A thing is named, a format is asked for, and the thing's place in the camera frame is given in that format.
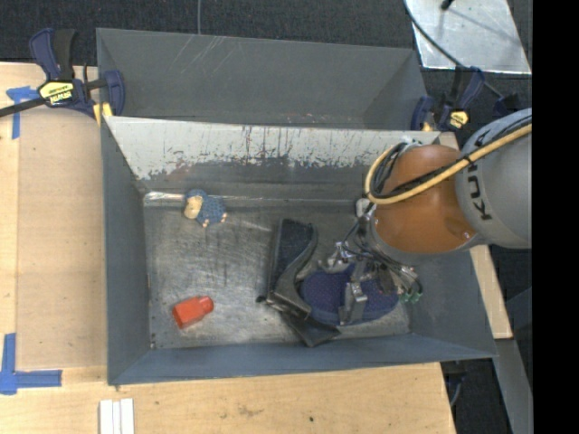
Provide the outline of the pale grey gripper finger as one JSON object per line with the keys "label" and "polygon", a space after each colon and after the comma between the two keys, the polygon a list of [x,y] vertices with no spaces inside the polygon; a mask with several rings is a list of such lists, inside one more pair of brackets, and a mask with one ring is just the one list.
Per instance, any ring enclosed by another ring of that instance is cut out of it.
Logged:
{"label": "pale grey gripper finger", "polygon": [[353,306],[352,306],[352,321],[358,322],[363,318],[365,311],[365,304],[367,302],[367,295],[362,289],[360,283],[352,284],[352,296],[353,296]]}
{"label": "pale grey gripper finger", "polygon": [[352,293],[352,283],[347,282],[344,288],[343,304],[338,309],[339,323],[342,326],[349,324],[352,320],[354,304],[354,294]]}

